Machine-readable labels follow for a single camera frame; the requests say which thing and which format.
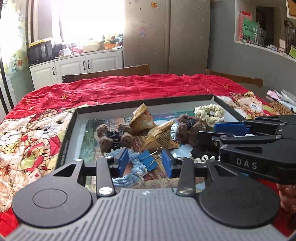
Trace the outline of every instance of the bright window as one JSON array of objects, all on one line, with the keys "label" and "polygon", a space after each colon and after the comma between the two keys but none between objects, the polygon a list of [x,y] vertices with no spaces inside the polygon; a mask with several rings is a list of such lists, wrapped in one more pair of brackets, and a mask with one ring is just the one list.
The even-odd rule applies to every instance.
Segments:
[{"label": "bright window", "polygon": [[61,35],[65,42],[122,34],[124,0],[63,0],[60,10]]}]

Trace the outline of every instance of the wooden chair back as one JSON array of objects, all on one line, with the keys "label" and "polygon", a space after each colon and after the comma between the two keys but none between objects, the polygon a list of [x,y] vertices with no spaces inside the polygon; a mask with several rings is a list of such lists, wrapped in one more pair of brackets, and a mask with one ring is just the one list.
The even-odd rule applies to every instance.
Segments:
[{"label": "wooden chair back", "polygon": [[254,84],[259,88],[263,86],[263,80],[257,79],[257,78],[248,78],[248,77],[243,77],[238,75],[224,74],[224,73],[215,72],[209,69],[206,69],[206,75],[217,75],[217,76],[225,77],[236,83]]},{"label": "wooden chair back", "polygon": [[125,67],[120,69],[112,69],[112,70],[105,70],[93,73],[86,73],[86,74],[73,74],[73,75],[64,75],[62,83],[72,83],[82,79],[93,79],[93,78],[100,78],[100,77],[108,77],[108,76],[130,76],[130,75],[149,75],[150,68],[149,64],[142,64],[137,66]]}]

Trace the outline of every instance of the metal screw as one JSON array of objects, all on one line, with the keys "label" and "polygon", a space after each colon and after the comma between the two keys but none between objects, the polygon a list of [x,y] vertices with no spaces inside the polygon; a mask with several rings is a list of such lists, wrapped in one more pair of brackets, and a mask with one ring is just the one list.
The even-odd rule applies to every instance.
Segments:
[{"label": "metal screw", "polygon": [[113,192],[113,189],[111,187],[102,187],[99,189],[99,193],[101,195],[109,195]]},{"label": "metal screw", "polygon": [[184,195],[189,195],[193,192],[192,188],[189,187],[184,187],[183,189],[179,190],[179,193],[184,194]]}]

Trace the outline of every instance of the mug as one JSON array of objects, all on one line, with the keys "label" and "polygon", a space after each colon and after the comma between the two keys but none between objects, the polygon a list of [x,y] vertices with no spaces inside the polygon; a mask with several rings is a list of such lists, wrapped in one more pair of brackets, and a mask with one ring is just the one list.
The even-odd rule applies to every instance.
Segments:
[{"label": "mug", "polygon": [[66,48],[59,51],[59,56],[69,55],[71,53],[71,50],[69,48]]}]

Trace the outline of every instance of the microwave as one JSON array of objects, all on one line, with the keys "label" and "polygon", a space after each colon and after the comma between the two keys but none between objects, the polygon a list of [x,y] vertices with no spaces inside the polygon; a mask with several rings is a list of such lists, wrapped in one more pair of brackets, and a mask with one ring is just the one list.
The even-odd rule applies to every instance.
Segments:
[{"label": "microwave", "polygon": [[27,48],[29,66],[54,59],[52,42],[47,41]]}]

